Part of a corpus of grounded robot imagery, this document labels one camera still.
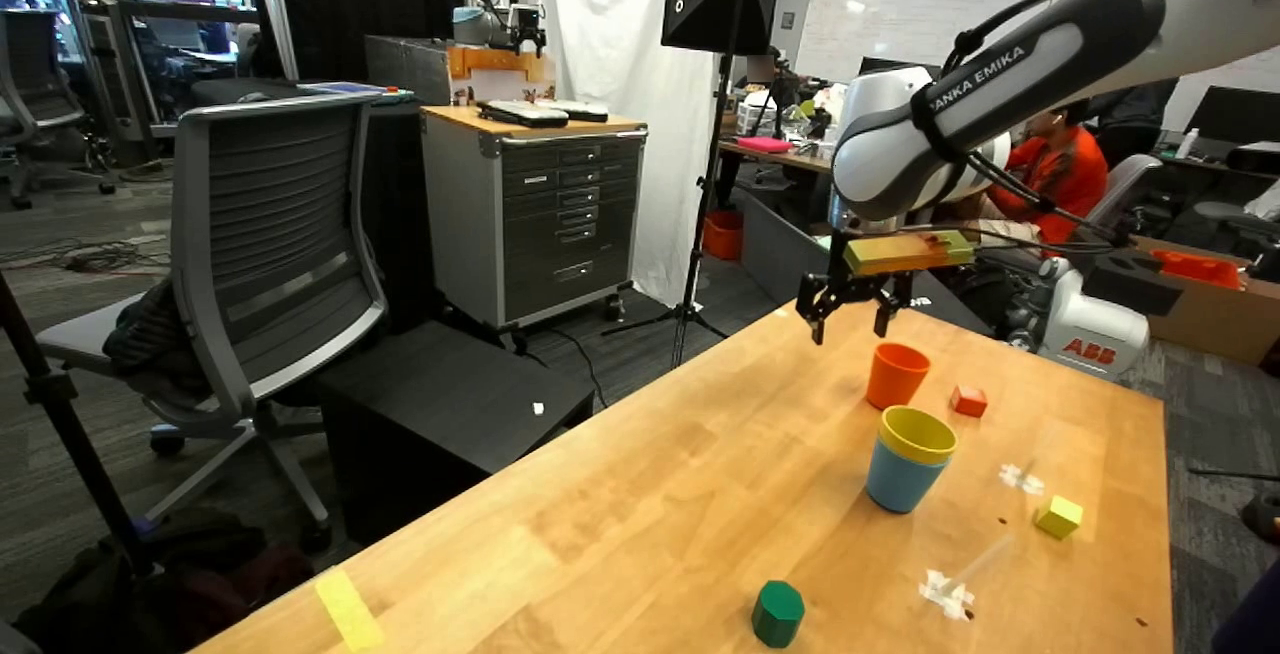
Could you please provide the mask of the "monitor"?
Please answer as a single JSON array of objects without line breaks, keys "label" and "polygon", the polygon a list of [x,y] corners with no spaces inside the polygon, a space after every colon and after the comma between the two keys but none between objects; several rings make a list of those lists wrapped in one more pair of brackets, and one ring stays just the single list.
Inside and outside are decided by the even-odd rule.
[{"label": "monitor", "polygon": [[1193,156],[1222,161],[1242,145],[1280,145],[1280,93],[1210,86],[1185,134],[1198,131]]}]

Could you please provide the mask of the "dark bag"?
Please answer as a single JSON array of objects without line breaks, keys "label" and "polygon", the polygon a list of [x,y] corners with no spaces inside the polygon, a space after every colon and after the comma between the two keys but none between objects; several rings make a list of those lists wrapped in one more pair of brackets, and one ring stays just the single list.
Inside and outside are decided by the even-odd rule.
[{"label": "dark bag", "polygon": [[187,654],[315,573],[296,545],[207,507],[164,517],[141,543],[151,573],[134,573],[104,538],[5,635],[22,637],[23,654]]}]

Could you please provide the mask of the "dark jacket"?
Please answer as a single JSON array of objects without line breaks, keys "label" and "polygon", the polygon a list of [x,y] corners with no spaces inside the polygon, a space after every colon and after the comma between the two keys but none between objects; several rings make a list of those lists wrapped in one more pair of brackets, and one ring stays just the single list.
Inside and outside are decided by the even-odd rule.
[{"label": "dark jacket", "polygon": [[192,402],[212,394],[169,276],[122,308],[102,353],[111,371],[140,394]]}]

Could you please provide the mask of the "black low cabinet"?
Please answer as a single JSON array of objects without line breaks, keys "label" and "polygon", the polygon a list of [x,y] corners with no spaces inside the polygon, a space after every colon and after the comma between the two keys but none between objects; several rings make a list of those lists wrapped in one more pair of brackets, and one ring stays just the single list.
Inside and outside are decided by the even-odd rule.
[{"label": "black low cabinet", "polygon": [[477,486],[593,413],[589,381],[425,323],[314,380],[346,535],[361,546]]}]

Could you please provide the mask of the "yellow tape strip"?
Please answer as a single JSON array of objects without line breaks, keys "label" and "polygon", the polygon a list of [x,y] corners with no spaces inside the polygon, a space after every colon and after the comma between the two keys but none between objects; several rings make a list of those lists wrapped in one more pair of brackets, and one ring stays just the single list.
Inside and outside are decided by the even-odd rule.
[{"label": "yellow tape strip", "polygon": [[384,645],[385,635],[376,617],[343,570],[326,570],[316,577],[314,590],[349,651],[358,654]]}]

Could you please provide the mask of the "cardboard box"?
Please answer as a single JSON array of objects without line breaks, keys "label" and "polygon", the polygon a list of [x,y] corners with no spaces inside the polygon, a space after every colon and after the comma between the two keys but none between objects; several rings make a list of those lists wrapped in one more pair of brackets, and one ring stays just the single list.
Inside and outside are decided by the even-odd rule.
[{"label": "cardboard box", "polygon": [[1245,259],[1151,238],[1098,257],[1075,259],[1084,291],[1148,317],[1151,337],[1188,349],[1266,369],[1280,366],[1280,282],[1239,274],[1229,289],[1157,270],[1155,250],[1179,256],[1220,259],[1234,270]]}]

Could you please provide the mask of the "orange cup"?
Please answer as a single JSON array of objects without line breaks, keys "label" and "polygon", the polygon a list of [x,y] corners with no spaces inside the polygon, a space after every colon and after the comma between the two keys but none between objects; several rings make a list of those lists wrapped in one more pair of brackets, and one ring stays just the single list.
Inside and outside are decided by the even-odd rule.
[{"label": "orange cup", "polygon": [[929,371],[928,355],[896,340],[883,340],[872,355],[865,399],[878,410],[909,404]]}]

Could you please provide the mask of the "yellow cup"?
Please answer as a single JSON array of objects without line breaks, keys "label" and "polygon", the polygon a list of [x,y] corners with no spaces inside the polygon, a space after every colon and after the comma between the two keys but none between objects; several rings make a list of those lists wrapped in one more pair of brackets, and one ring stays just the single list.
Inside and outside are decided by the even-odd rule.
[{"label": "yellow cup", "polygon": [[924,466],[947,463],[959,444],[946,422],[910,404],[891,404],[882,411],[878,439],[895,456]]}]

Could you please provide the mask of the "grey tool drawer cabinet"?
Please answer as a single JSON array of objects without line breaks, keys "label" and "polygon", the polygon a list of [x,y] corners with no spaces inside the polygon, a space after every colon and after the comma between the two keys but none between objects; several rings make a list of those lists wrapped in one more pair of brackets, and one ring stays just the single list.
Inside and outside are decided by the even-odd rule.
[{"label": "grey tool drawer cabinet", "polygon": [[648,125],[529,127],[424,106],[436,291],[497,334],[600,303],[625,316]]}]

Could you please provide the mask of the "yellow block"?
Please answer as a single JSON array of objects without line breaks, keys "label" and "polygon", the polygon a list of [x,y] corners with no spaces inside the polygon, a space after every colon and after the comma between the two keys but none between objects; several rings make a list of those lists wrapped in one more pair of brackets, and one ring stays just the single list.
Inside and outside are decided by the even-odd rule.
[{"label": "yellow block", "polygon": [[1046,498],[1033,514],[1033,523],[1042,532],[1057,539],[1070,538],[1082,525],[1084,508],[1061,495]]}]

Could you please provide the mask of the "grey mesh office chair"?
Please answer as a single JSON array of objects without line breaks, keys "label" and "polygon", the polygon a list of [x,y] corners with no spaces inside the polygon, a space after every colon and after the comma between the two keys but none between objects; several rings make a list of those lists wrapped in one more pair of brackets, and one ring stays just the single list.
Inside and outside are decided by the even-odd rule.
[{"label": "grey mesh office chair", "polygon": [[[170,218],[170,271],[180,320],[211,395],[142,395],[160,422],[157,454],[188,440],[224,448],[156,504],[159,522],[191,503],[237,452],[260,443],[310,514],[307,553],[326,549],[332,522],[292,448],[323,431],[317,413],[282,395],[378,326],[387,299],[364,235],[361,186],[378,93],[307,93],[219,104],[180,116]],[[64,370],[113,372],[102,344],[120,302],[36,338]]]}]

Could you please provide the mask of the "stand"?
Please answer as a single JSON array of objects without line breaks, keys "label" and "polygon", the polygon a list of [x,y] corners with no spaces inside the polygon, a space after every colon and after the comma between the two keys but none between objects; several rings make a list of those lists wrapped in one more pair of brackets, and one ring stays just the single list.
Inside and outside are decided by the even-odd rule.
[{"label": "stand", "polygon": [[26,401],[40,404],[46,413],[79,480],[115,544],[120,548],[131,575],[145,578],[156,571],[124,503],[99,458],[76,412],[78,395],[67,372],[54,370],[41,352],[35,334],[22,314],[10,285],[0,273],[0,329],[26,371]]}]

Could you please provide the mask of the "blue cup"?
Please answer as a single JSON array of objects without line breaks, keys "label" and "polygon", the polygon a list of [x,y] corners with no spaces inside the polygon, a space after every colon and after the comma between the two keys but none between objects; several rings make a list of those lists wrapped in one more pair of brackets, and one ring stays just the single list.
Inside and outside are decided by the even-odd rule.
[{"label": "blue cup", "polygon": [[933,465],[909,459],[892,452],[877,436],[867,475],[867,495],[886,511],[910,513],[919,507],[948,465],[950,459]]}]

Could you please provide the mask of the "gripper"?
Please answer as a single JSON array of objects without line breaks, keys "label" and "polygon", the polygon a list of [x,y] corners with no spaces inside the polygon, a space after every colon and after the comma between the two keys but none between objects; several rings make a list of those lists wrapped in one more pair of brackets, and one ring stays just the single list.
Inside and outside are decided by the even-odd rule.
[{"label": "gripper", "polygon": [[899,273],[881,276],[851,276],[842,253],[849,241],[876,238],[863,233],[832,233],[829,235],[828,275],[805,274],[800,279],[796,312],[810,329],[812,340],[822,347],[826,339],[826,321],[844,305],[869,302],[876,299],[877,312],[873,325],[874,334],[884,339],[890,323],[901,308],[911,308],[914,299],[914,273]]}]

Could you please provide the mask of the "whiteboard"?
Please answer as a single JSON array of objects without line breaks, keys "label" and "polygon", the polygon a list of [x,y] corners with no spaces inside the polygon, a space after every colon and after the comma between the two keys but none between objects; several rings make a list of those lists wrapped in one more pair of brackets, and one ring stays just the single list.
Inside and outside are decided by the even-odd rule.
[{"label": "whiteboard", "polygon": [[941,67],[959,31],[1021,0],[810,0],[794,67],[851,81],[867,58]]}]

